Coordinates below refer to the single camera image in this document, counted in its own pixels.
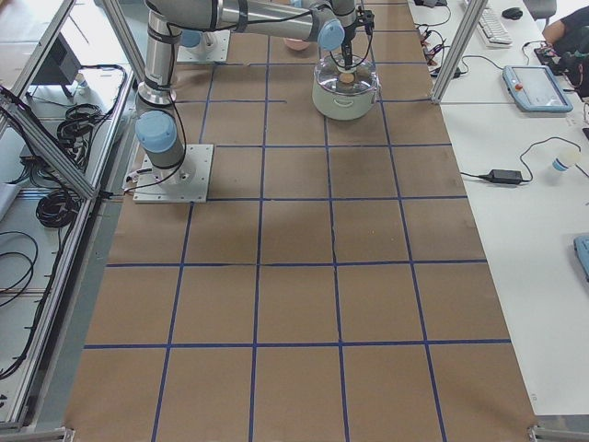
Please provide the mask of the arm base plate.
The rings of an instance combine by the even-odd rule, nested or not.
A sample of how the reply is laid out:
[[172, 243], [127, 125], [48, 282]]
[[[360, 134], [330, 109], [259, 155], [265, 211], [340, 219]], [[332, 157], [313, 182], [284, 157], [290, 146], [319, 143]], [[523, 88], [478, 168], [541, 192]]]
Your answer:
[[138, 177], [133, 191], [133, 200], [139, 204], [179, 204], [205, 203], [207, 201], [213, 145], [189, 144], [183, 164], [169, 179], [174, 169], [154, 168], [147, 154], [144, 154], [143, 169], [148, 169]]
[[230, 31], [181, 32], [177, 61], [181, 64], [224, 63], [228, 55]]

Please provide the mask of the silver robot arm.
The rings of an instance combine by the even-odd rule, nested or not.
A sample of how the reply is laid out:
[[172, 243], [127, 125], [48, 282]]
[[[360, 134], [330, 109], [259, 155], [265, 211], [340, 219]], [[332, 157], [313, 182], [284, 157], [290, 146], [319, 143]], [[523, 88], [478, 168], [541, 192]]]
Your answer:
[[147, 186], [179, 201], [198, 200], [193, 183], [198, 166], [186, 141], [172, 87], [181, 34], [185, 30], [229, 30], [315, 42], [342, 51], [352, 66], [356, 30], [371, 34], [374, 15], [353, 1], [149, 1], [147, 57], [138, 87], [140, 113], [135, 134], [151, 162], [155, 181]]
[[196, 52], [209, 52], [217, 44], [213, 32], [184, 29], [180, 36], [180, 46]]

